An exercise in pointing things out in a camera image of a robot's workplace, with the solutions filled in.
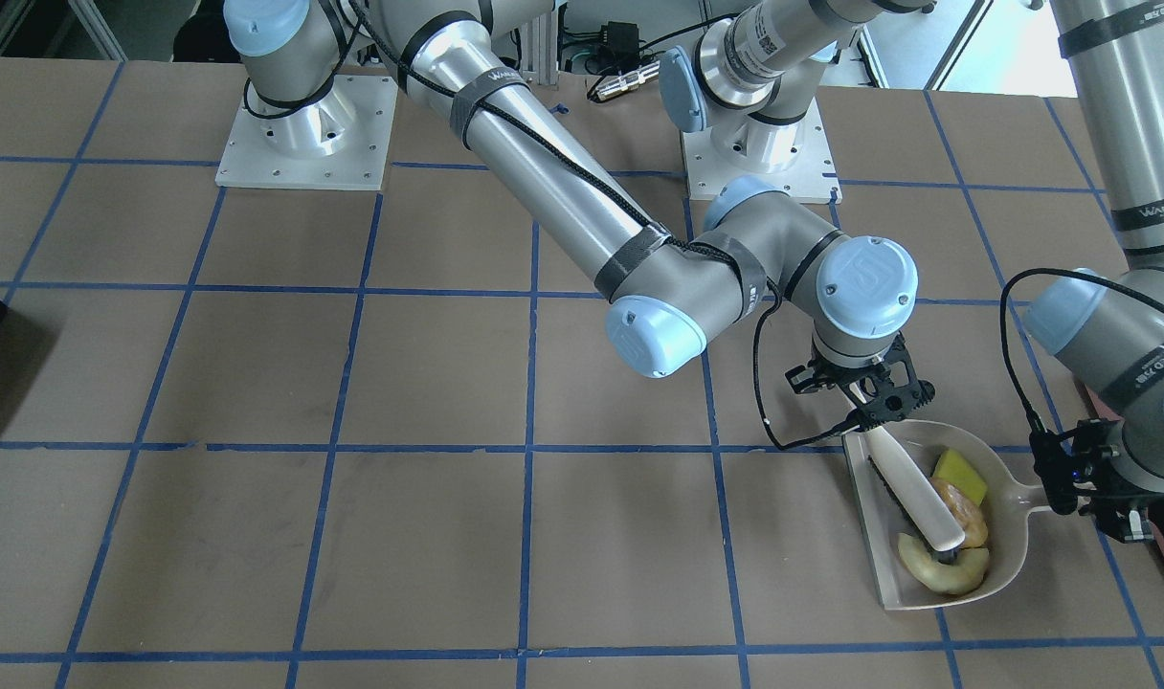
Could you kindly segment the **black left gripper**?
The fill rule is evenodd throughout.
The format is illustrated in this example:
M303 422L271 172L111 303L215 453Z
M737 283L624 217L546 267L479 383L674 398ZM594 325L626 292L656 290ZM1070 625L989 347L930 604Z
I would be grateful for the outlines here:
M1147 506L1158 493L1134 485L1112 466L1124 457L1116 436L1121 426L1120 420L1085 419L1059 434L1030 417L1032 471L1053 513L1090 516L1103 535L1120 544L1152 542Z

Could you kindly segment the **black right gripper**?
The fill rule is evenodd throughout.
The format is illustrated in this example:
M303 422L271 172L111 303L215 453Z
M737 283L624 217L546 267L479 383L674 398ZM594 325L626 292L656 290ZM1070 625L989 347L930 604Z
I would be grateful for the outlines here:
M902 335L894 338L892 344L872 358L870 365L836 365L814 350L814 357L805 365L793 367L785 372L785 379L796 395L819 389L842 391L852 410L833 427L837 434L865 432L885 422L904 420L935 398L934 384L916 375Z

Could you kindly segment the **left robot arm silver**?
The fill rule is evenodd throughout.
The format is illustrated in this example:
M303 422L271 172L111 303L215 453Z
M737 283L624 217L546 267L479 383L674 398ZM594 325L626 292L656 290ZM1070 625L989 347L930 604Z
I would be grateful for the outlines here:
M1078 424L1065 452L1027 396L1018 402L1046 504L1059 514L1084 507L1106 535L1141 542L1154 537L1148 506L1164 498L1164 1L1058 1L1053 13L1129 269L1117 279L1055 269L1025 326L1116 419ZM789 381L799 393L837 388L854 403L830 436L906 418L935 395L901 333L918 284L911 257L811 215L794 222L796 208L744 176L710 204L704 234L684 251L728 267L744 289L739 318L765 294L810 311L812 358Z

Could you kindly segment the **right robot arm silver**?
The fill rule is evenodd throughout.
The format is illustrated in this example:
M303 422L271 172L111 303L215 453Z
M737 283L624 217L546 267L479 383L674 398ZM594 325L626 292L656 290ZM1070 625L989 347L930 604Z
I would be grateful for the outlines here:
M714 196L704 230L670 235L573 138L494 35L551 1L227 1L223 26L248 70L260 119L328 95L355 40L376 45L404 93L452 134L546 226L610 304L606 336L622 361L665 378L772 294L812 319L811 358L793 392L840 389L852 405L837 434L901 420L935 396L916 375L902 331L918 275L889 239L852 237L762 176Z

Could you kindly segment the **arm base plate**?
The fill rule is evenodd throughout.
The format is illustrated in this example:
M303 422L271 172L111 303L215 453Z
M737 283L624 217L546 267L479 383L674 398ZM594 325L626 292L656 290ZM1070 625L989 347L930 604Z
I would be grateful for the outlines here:
M215 175L226 189L384 187L398 88L386 76L338 76L322 100L268 121L272 106L244 91Z
M680 144L693 201L712 201L730 182L745 175L801 204L843 201L817 100L811 100L797 122L774 125L731 115L709 129L682 132Z

